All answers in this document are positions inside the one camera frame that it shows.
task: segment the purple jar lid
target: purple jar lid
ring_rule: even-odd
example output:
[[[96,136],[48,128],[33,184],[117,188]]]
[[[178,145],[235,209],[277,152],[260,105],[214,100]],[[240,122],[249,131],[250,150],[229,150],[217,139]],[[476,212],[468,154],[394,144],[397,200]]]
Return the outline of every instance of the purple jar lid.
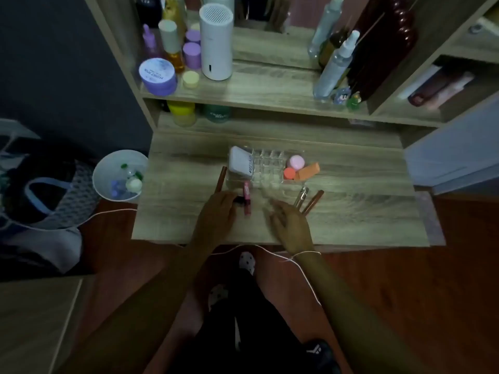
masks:
[[[201,32],[199,30],[187,30],[186,39],[188,42],[201,44]]]
[[[201,68],[201,46],[197,43],[184,44],[184,59],[190,69]]]
[[[168,60],[153,58],[142,62],[139,75],[147,90],[155,96],[167,96],[177,89],[175,68]]]

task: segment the black pants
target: black pants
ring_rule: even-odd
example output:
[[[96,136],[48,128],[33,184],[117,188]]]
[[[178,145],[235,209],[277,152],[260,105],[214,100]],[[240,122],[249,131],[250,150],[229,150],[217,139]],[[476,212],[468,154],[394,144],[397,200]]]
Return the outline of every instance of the black pants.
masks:
[[[314,372],[304,347],[247,270],[235,272],[228,294],[227,300],[213,306],[194,341],[177,357],[169,373],[196,369],[254,374],[272,369]],[[235,351],[234,318],[239,327],[240,352]]]

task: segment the lip gloss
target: lip gloss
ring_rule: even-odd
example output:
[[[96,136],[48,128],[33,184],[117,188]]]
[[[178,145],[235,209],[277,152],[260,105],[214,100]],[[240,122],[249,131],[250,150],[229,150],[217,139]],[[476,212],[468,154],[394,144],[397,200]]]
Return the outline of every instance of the lip gloss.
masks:
[[[245,215],[251,215],[250,182],[245,181],[242,188],[242,194],[245,197]]]

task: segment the yellow lid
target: yellow lid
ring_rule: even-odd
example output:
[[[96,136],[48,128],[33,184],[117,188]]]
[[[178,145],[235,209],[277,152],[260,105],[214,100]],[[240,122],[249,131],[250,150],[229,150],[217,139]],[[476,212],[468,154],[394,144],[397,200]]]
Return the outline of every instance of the yellow lid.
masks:
[[[184,72],[182,75],[182,83],[186,88],[192,89],[197,87],[199,84],[199,74],[194,71]]]
[[[196,108],[194,102],[182,102],[182,101],[166,101],[171,113],[178,116],[186,116],[192,114]]]

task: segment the wooden floor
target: wooden floor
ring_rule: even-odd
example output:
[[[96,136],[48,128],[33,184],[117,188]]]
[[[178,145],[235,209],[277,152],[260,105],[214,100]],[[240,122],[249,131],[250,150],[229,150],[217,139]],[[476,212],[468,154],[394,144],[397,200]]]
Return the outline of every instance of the wooden floor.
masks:
[[[499,372],[499,203],[436,199],[448,245],[328,254],[326,259],[411,349],[444,373]],[[100,210],[126,204],[102,203]],[[84,314],[84,339],[178,248],[129,240],[134,211],[97,216],[82,227],[84,260],[96,272]],[[326,339],[351,372],[325,315],[298,268],[258,248],[256,279],[302,341]],[[200,328],[209,289],[225,280],[234,254],[210,258],[186,296],[170,334],[146,373],[163,374]]]

